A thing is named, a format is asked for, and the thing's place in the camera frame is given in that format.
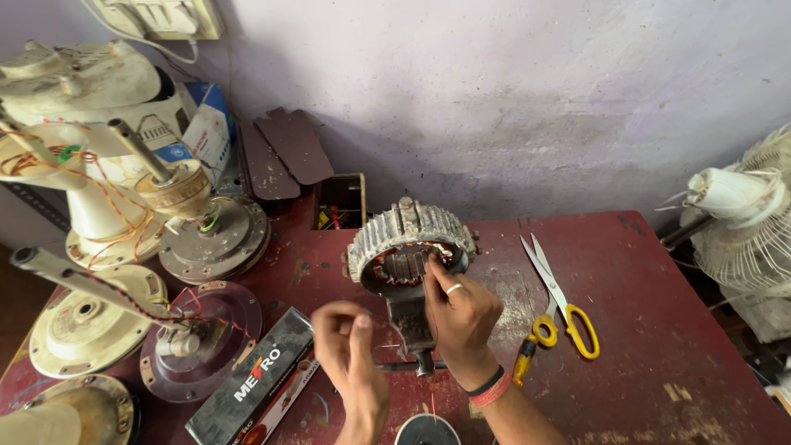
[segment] hand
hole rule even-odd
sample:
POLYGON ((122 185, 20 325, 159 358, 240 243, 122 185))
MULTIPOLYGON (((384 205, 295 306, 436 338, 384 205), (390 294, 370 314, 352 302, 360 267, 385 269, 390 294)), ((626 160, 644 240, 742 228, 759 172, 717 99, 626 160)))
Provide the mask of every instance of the hand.
POLYGON ((502 314, 502 302, 464 275, 451 275, 434 254, 429 255, 423 290, 437 350, 464 390, 477 390, 500 366, 486 341, 502 314), (458 283, 463 287, 445 294, 458 283))
POLYGON ((343 398, 346 422, 336 443, 379 443, 390 409, 388 382, 371 356, 373 323, 352 302, 331 302, 313 312, 316 359, 343 398))

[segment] yellow scissors handle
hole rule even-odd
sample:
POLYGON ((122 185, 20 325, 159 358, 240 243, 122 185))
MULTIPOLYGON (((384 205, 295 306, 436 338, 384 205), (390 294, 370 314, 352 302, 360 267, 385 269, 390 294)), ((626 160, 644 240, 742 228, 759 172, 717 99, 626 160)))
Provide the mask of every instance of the yellow scissors handle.
POLYGON ((582 356, 586 359, 595 359, 599 356, 599 338, 596 336, 596 331, 593 330, 593 325, 591 325, 591 319, 588 318, 588 315, 582 311, 582 309, 576 307, 573 304, 566 304, 566 320, 568 321, 568 325, 566 327, 566 333, 571 336, 574 340, 574 344, 577 346, 577 349, 580 350, 582 356), (585 328, 588 330, 588 333, 591 336, 591 342, 593 343, 593 351, 588 351, 585 347, 585 342, 582 341, 582 337, 580 337, 579 331, 577 331, 577 327, 574 325, 574 319, 571 318, 571 314, 576 312, 577 315, 582 318, 582 321, 585 323, 585 328))
POLYGON ((558 328, 554 325, 554 314, 544 314, 539 316, 536 321, 533 322, 533 335, 536 336, 536 339, 539 343, 543 344, 547 348, 551 348, 558 343, 558 328), (547 329, 549 332, 549 336, 545 337, 541 333, 541 326, 547 329))

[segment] silver ring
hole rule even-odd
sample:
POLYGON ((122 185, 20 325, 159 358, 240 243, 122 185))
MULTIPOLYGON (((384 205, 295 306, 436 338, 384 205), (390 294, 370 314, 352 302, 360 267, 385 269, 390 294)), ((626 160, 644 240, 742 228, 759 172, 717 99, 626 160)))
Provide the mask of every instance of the silver ring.
POLYGON ((455 290, 456 290, 456 289, 458 289, 459 287, 464 287, 464 286, 462 286, 462 285, 461 285, 461 283, 456 283, 456 284, 452 285, 452 286, 450 287, 450 289, 448 289, 447 291, 445 291, 445 294, 447 294, 447 295, 450 295, 450 293, 451 293, 451 292, 455 291, 455 290))

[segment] red thread bracelet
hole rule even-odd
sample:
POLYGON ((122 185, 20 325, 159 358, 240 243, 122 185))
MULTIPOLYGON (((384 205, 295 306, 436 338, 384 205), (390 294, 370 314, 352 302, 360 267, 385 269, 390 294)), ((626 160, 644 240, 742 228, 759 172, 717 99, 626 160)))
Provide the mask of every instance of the red thread bracelet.
POLYGON ((511 386, 511 375, 508 372, 504 372, 502 377, 495 384, 492 385, 485 393, 470 397, 470 403, 472 403, 476 408, 483 408, 486 405, 489 405, 493 401, 496 401, 503 394, 508 390, 511 386))

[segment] red workbench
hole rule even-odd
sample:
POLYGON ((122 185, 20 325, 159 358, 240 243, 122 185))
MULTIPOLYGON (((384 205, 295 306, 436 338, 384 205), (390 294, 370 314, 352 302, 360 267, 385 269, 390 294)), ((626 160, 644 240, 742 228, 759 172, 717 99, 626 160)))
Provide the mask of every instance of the red workbench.
MULTIPOLYGON (((256 294, 267 326, 289 306, 310 315, 332 300, 359 302, 381 326, 375 357, 401 360, 400 348, 380 347, 400 343, 387 327, 384 300, 341 274, 341 253, 356 230, 310 230, 311 218, 311 196, 275 215, 271 222, 277 235, 263 259, 234 281, 256 294)), ((791 443, 788 417, 764 394, 639 213, 467 226, 480 233, 484 250, 467 275, 505 304, 489 344, 506 369, 513 366, 532 321, 547 307, 547 293, 520 234, 528 240, 531 232, 536 234, 566 298, 585 310, 596 328, 599 358, 582 359, 570 338, 559 335, 554 348, 539 349, 525 376, 524 394, 572 443, 791 443)), ((149 264, 164 274, 156 260, 149 264)), ((170 292, 183 286, 163 277, 170 292)), ((560 327, 560 317, 555 321, 560 327)), ((193 444, 184 424, 200 403, 177 405, 153 397, 140 379, 138 355, 104 372, 122 379, 140 398, 138 443, 193 444)), ((392 408, 382 443, 393 443, 409 417, 430 412, 432 394, 437 415, 458 431, 462 443, 492 442, 486 422, 471 414, 464 392, 447 371, 425 379, 411 372, 390 374, 388 380, 392 408)), ((33 369, 25 343, 0 382, 0 414, 21 408, 53 384, 33 369)), ((267 444, 333 443, 343 418, 340 396, 318 372, 267 444)))

